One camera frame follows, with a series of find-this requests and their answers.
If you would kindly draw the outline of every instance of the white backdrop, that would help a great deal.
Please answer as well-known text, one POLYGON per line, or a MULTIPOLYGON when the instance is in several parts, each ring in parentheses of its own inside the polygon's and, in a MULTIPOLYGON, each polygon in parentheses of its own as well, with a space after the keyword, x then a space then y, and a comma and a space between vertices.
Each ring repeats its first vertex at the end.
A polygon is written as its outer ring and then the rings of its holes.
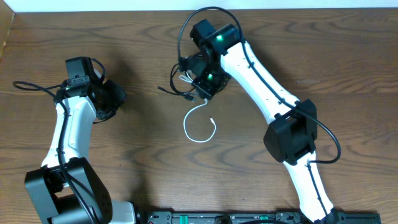
POLYGON ((398 0, 4 0, 14 12, 398 7, 398 0))

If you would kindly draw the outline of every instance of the wooden table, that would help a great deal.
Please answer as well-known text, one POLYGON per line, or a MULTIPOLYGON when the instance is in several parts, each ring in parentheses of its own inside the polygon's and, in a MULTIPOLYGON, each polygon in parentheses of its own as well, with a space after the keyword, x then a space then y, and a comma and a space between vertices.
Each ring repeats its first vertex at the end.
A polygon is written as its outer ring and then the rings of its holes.
MULTIPOLYGON (((165 94, 176 62, 176 38, 190 12, 77 12, 17 14, 0 63, 0 223, 37 223, 24 186, 38 169, 53 137, 56 113, 45 93, 16 90, 14 80, 42 86, 67 78, 65 59, 95 57, 108 78, 128 94, 111 120, 93 126, 90 162, 116 200, 144 208, 184 211, 298 209, 292 181, 267 152, 267 124, 233 80, 188 130, 194 105, 165 94)), ((398 223, 398 10, 317 9, 234 11, 259 60, 293 94, 310 98, 318 117, 338 136, 342 158, 319 166, 338 209, 381 214, 398 223)), ((191 25, 220 12, 194 17, 182 41, 183 55, 197 51, 191 25)), ((179 88, 188 88, 178 83, 179 88)), ((318 158, 336 154, 319 129, 318 158)))

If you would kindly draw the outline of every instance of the white wall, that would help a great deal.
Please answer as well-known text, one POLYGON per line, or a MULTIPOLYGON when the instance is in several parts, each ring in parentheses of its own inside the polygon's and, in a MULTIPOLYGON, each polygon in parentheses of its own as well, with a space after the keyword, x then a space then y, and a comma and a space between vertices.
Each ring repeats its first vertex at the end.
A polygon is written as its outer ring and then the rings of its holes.
POLYGON ((14 12, 398 7, 398 0, 4 0, 14 12))

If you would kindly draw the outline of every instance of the wooden tabletop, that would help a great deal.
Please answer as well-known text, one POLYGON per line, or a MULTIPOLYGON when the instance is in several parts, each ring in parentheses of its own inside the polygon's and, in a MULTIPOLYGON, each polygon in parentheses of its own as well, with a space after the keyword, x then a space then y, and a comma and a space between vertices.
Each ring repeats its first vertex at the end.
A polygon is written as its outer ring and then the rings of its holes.
MULTIPOLYGON (((341 159, 319 170, 339 210, 381 214, 398 223, 398 10, 316 9, 234 11, 263 65, 288 91, 311 99, 320 121, 343 148, 341 159)), ((38 169, 53 138, 56 112, 41 92, 23 92, 14 80, 42 86, 67 78, 65 60, 95 57, 128 97, 111 120, 93 126, 90 163, 112 199, 176 211, 299 209, 290 176, 262 142, 267 124, 232 80, 208 106, 159 91, 169 89, 177 35, 188 11, 17 14, 0 63, 0 223, 37 223, 25 173, 38 169)), ((191 25, 182 54, 197 51, 191 25)), ((188 88, 175 81, 179 88, 188 88)), ((319 159, 336 154, 321 129, 319 159)))

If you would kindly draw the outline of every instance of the green component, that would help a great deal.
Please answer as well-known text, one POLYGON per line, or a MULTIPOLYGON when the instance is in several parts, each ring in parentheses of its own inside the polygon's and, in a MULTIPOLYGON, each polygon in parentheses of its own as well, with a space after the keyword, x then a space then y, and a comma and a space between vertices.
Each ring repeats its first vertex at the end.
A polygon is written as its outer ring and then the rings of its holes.
POLYGON ((268 216, 260 217, 260 220, 268 220, 268 219, 269 219, 268 216))
POLYGON ((180 224, 188 224, 188 215, 180 216, 180 224))

